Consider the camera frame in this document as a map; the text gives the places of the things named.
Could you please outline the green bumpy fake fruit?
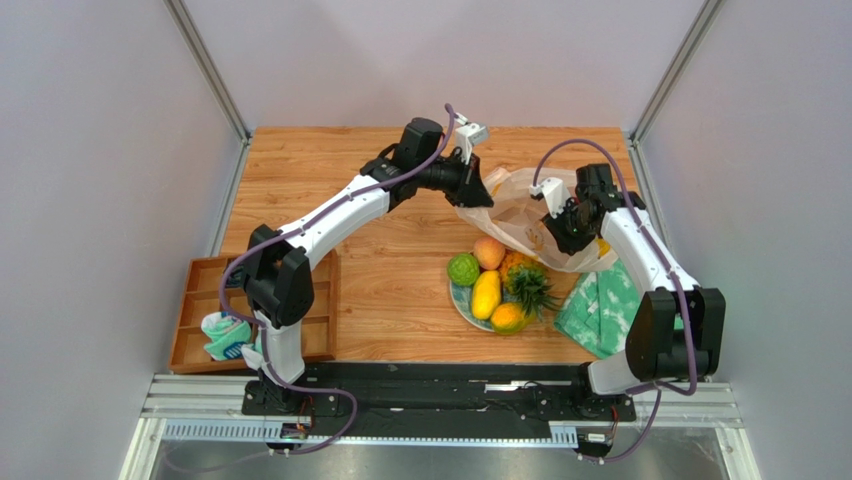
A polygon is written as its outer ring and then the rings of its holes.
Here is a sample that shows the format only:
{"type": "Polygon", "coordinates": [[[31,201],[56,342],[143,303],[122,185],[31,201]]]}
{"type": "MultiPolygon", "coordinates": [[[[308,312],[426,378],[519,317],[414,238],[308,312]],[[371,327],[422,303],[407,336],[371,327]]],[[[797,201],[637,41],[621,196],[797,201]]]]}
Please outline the green bumpy fake fruit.
{"type": "Polygon", "coordinates": [[[450,259],[446,271],[453,284],[471,287],[480,275],[480,265],[471,253],[460,253],[450,259]]]}

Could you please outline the yellow fake fruit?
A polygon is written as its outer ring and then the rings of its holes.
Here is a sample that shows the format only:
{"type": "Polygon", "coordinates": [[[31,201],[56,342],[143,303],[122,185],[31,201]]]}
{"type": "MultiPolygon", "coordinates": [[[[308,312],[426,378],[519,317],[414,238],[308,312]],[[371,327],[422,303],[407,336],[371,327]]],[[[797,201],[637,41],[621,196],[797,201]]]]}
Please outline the yellow fake fruit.
{"type": "Polygon", "coordinates": [[[499,272],[487,270],[481,273],[472,288],[473,317],[477,320],[489,320],[501,301],[502,287],[499,272]]]}

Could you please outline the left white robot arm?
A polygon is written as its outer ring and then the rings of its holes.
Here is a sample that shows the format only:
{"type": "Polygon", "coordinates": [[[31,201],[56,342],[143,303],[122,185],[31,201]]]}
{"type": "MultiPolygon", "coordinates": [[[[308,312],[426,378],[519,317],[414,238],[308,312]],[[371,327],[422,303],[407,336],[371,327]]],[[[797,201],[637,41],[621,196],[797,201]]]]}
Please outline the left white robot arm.
{"type": "Polygon", "coordinates": [[[310,214],[273,230],[257,227],[242,260],[242,289],[258,323],[258,371],[288,388],[304,373],[301,322],[312,308],[313,271],[338,244],[418,190],[440,191],[459,208],[490,208],[474,154],[487,126],[454,115],[452,131],[416,117],[352,181],[310,214]]]}

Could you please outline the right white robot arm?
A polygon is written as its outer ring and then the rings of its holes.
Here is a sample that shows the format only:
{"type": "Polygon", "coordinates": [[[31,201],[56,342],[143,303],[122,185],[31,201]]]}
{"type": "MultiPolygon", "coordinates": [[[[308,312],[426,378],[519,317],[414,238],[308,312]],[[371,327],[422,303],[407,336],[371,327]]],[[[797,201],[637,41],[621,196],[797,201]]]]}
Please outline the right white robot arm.
{"type": "Polygon", "coordinates": [[[570,190],[555,177],[536,178],[532,198],[546,203],[542,221],[560,252],[574,254],[595,239],[606,241],[625,266],[640,296],[624,348],[586,368],[600,396],[635,394],[653,387],[692,395],[700,379],[720,363],[726,300],[689,275],[662,243],[639,196],[626,189],[620,171],[591,164],[577,172],[570,190]]]}

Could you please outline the banana print plastic bag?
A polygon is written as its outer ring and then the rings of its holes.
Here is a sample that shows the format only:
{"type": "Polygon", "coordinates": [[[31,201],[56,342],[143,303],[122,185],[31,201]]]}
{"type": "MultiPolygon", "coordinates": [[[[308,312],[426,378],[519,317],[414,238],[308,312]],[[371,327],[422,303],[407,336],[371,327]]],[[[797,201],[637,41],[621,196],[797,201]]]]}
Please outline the banana print plastic bag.
{"type": "Polygon", "coordinates": [[[490,208],[458,208],[457,215],[510,249],[552,270],[584,273],[610,269],[618,255],[614,250],[604,248],[598,240],[572,255],[559,251],[542,221],[542,217],[549,213],[546,203],[529,196],[534,172],[533,168],[493,170],[485,176],[483,183],[494,205],[490,208]]]}

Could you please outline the yellow green fake mango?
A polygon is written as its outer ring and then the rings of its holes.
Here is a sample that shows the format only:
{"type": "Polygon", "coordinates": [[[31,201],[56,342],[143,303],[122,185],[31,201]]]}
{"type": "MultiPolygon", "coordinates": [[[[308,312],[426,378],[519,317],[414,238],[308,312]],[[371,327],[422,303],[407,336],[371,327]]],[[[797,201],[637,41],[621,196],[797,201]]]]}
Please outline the yellow green fake mango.
{"type": "Polygon", "coordinates": [[[495,333],[513,335],[525,329],[535,319],[535,315],[527,312],[519,302],[506,302],[494,310],[489,321],[495,333]]]}

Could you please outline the fake peach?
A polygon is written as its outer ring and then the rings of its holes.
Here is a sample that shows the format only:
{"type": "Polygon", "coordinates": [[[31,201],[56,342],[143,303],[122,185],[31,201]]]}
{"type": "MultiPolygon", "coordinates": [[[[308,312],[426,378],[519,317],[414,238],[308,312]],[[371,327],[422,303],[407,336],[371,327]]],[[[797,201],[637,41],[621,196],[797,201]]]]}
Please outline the fake peach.
{"type": "Polygon", "coordinates": [[[506,255],[506,247],[492,237],[482,237],[474,242],[472,254],[484,270],[496,270],[506,255]]]}

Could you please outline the fake pineapple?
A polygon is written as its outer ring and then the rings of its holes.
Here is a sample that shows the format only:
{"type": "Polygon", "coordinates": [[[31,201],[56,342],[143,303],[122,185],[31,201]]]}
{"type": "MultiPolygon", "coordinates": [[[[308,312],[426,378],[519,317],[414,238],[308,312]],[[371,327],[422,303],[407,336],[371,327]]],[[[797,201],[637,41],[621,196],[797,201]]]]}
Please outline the fake pineapple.
{"type": "Polygon", "coordinates": [[[552,294],[547,268],[517,251],[509,251],[499,265],[503,289],[520,304],[526,318],[539,319],[545,310],[558,311],[559,299],[552,294]]]}

